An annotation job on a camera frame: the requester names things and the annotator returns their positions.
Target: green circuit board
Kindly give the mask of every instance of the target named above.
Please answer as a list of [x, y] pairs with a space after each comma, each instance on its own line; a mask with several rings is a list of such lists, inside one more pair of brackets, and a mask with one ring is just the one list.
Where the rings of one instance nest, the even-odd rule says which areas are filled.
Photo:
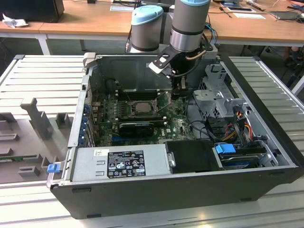
[[[155, 104], [153, 100], [119, 101], [113, 95], [103, 96], [98, 108], [98, 118], [96, 118], [99, 134], [99, 139], [96, 140], [97, 146], [162, 144], [170, 140], [195, 139], [184, 115], [184, 101], [181, 98], [174, 101], [169, 101], [168, 99], [168, 96], [162, 95], [157, 99], [157, 104]], [[153, 105], [159, 109], [157, 113], [149, 111], [149, 107]], [[147, 109], [142, 111], [138, 115], [139, 117], [153, 115], [162, 118], [165, 116], [166, 119], [165, 121], [149, 121], [156, 126], [151, 137], [122, 138], [119, 135], [119, 126], [122, 123], [120, 120], [134, 117], [137, 113], [137, 110], [134, 108], [136, 106]]]

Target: wooden desk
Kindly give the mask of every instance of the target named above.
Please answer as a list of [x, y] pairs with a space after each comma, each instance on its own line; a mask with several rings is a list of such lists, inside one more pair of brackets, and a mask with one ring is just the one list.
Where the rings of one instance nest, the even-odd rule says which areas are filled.
[[11, 28], [1, 22], [0, 23], [0, 32], [39, 33], [39, 29], [43, 25], [43, 22], [28, 22], [28, 24], [29, 24], [29, 26]]
[[[272, 6], [275, 1], [259, 1], [264, 6]], [[280, 0], [270, 11], [288, 11], [290, 2]], [[209, 12], [221, 12], [217, 3], [212, 3]], [[262, 14], [266, 19], [245, 19], [237, 18], [230, 13], [232, 18], [225, 13], [210, 13], [212, 27], [218, 32], [218, 43], [222, 44], [248, 44], [251, 45], [276, 45], [276, 46], [303, 46], [304, 45], [304, 25], [296, 21], [276, 20], [270, 14]]]
[[64, 1], [65, 11], [56, 24], [44, 23], [40, 33], [127, 36], [131, 12], [110, 11], [111, 3]]
[[[51, 54], [47, 39], [126, 40], [131, 26], [131, 12], [110, 11], [111, 3], [108, 1], [87, 4], [86, 1], [64, 0], [65, 12], [58, 23], [32, 22], [29, 27], [16, 29], [0, 24], [0, 37], [36, 38], [45, 55]], [[259, 4], [270, 7], [275, 1], [260, 0]], [[287, 11], [289, 5], [290, 2], [280, 0], [265, 12]], [[304, 45], [304, 25], [296, 21], [276, 21], [270, 14], [263, 14], [266, 19], [244, 19], [230, 13], [232, 18], [229, 18], [221, 13], [219, 4], [215, 2], [211, 3], [209, 12], [212, 27], [218, 32], [219, 44]]]

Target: floor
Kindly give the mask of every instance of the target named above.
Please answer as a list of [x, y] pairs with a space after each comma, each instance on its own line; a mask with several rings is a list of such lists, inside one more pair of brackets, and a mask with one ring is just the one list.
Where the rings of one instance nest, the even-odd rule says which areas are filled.
[[[84, 51], [80, 48], [79, 40], [49, 40], [50, 48], [54, 55], [83, 55]], [[93, 51], [98, 54], [121, 54], [124, 52], [125, 41], [105, 41], [105, 40], [86, 40], [85, 47], [87, 51]], [[265, 51], [261, 54], [263, 62], [281, 78], [286, 71], [282, 55], [284, 47], [273, 47], [270, 53]], [[230, 56], [240, 56], [243, 50], [242, 45], [220, 45], [219, 54], [227, 53]], [[20, 39], [20, 38], [3, 38], [0, 41], [0, 75], [11, 62], [16, 54], [42, 55], [39, 43], [36, 39]], [[285, 73], [283, 82], [286, 83], [292, 74], [291, 70]], [[300, 93], [300, 99], [304, 99], [304, 93]]]

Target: warning label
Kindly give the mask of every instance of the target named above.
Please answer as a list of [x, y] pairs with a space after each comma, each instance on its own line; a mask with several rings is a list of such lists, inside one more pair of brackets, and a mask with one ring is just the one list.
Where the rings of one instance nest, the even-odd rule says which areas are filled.
[[143, 151], [108, 153], [108, 178], [145, 176]]

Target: blue tab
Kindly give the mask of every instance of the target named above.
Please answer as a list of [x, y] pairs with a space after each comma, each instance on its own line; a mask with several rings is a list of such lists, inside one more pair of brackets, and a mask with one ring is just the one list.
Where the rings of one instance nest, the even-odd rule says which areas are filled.
[[235, 153], [236, 149], [232, 144], [219, 144], [215, 147], [217, 153]]
[[48, 173], [60, 172], [60, 164], [49, 164], [47, 167]]

